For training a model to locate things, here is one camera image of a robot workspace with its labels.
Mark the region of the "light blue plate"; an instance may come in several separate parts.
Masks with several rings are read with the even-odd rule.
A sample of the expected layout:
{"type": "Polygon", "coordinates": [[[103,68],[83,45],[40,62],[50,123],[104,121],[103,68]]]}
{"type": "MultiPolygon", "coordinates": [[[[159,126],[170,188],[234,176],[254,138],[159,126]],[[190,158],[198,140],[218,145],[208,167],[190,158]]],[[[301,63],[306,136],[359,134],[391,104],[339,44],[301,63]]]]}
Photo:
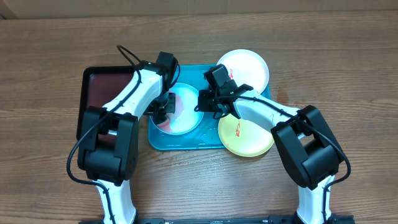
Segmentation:
{"type": "Polygon", "coordinates": [[[171,89],[175,93],[175,113],[170,114],[172,128],[171,135],[186,134],[194,130],[201,122],[204,112],[196,112],[198,104],[198,90],[186,83],[176,83],[171,89]]]}

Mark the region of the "yellow plate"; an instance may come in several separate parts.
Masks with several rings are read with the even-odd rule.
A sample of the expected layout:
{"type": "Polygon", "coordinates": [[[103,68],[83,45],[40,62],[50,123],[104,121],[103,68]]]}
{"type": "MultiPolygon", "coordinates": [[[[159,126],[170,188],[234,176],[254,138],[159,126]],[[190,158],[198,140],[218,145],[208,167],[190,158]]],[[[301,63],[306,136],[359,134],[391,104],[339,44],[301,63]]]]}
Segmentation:
{"type": "Polygon", "coordinates": [[[256,157],[266,153],[274,144],[272,134],[252,121],[229,114],[218,123],[221,142],[235,155],[256,157]]]}

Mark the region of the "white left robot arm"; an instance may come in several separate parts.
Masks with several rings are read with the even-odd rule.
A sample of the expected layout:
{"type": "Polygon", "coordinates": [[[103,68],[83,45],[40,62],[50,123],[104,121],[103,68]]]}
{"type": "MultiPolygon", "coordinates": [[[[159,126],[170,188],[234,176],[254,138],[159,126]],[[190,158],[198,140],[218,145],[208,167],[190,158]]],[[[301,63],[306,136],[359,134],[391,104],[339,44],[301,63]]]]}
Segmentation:
{"type": "Polygon", "coordinates": [[[178,78],[178,66],[166,52],[160,52],[155,62],[132,64],[132,79],[118,96],[102,107],[87,107],[79,116],[67,174],[98,189],[104,209],[100,223],[136,221],[129,180],[137,164],[139,118],[149,115],[162,123],[175,112],[175,94],[169,90],[178,78]]]}

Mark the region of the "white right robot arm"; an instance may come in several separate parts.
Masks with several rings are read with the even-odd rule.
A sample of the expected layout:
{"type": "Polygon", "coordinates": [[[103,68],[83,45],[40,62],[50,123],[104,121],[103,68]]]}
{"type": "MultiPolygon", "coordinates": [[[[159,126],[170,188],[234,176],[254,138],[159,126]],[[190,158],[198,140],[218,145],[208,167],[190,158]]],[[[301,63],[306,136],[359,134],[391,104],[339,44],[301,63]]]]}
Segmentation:
{"type": "Polygon", "coordinates": [[[252,86],[238,86],[223,64],[204,74],[209,84],[199,92],[197,111],[233,115],[270,132],[284,169],[298,185],[296,223],[336,223],[330,211],[330,188],[346,180],[335,179],[339,166],[349,160],[321,112],[308,105],[291,108],[263,97],[252,86]]]}

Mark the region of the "teal plastic tray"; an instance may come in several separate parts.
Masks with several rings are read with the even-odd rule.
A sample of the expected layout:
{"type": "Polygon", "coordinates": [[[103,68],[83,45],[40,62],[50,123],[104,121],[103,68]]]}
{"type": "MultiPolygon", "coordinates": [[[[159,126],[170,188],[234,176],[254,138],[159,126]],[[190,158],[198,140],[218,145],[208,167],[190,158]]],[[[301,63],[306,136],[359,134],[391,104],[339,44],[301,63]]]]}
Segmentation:
{"type": "MultiPolygon", "coordinates": [[[[189,100],[197,100],[200,90],[208,89],[208,82],[204,73],[213,68],[214,64],[182,65],[181,71],[176,72],[179,78],[171,88],[180,95],[188,94],[189,100]]],[[[194,116],[193,124],[189,124],[177,134],[161,131],[152,118],[148,120],[148,140],[152,147],[160,151],[196,150],[196,149],[221,149],[224,147],[218,135],[219,121],[213,119],[212,113],[203,113],[201,118],[194,116]]]]}

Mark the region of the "black rectangular tray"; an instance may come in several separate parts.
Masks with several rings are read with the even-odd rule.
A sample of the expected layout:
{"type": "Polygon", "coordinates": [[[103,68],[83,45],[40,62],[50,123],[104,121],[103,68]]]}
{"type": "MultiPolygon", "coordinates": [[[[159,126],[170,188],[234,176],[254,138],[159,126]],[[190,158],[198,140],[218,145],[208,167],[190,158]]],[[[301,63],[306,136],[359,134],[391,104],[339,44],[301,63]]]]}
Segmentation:
{"type": "Polygon", "coordinates": [[[90,106],[101,108],[110,102],[133,78],[133,66],[88,67],[83,72],[76,139],[81,136],[83,115],[90,106]]]}

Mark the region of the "white plate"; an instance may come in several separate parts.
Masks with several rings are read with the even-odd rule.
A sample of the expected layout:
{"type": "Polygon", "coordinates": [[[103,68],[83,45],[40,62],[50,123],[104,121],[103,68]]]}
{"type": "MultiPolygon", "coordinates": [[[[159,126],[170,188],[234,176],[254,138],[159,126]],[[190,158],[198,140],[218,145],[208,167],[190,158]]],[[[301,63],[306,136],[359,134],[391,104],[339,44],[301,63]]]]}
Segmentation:
{"type": "Polygon", "coordinates": [[[253,51],[232,50],[224,54],[217,64],[223,64],[227,68],[230,79],[237,86],[247,84],[262,93],[269,83],[269,68],[264,59],[253,51]]]}

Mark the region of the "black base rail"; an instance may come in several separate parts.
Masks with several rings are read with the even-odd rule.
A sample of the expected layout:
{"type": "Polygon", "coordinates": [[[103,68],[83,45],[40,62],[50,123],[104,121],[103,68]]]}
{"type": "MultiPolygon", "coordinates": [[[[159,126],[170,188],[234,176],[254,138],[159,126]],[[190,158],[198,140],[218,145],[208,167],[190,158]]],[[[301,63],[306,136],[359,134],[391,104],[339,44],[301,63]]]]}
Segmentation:
{"type": "MultiPolygon", "coordinates": [[[[79,224],[102,224],[102,220],[79,222],[79,224]]],[[[230,219],[181,219],[164,220],[163,218],[136,219],[133,224],[293,224],[303,223],[294,215],[271,215],[267,218],[230,218],[230,219]]],[[[331,224],[355,224],[353,215],[332,214],[327,223],[331,224]]]]}

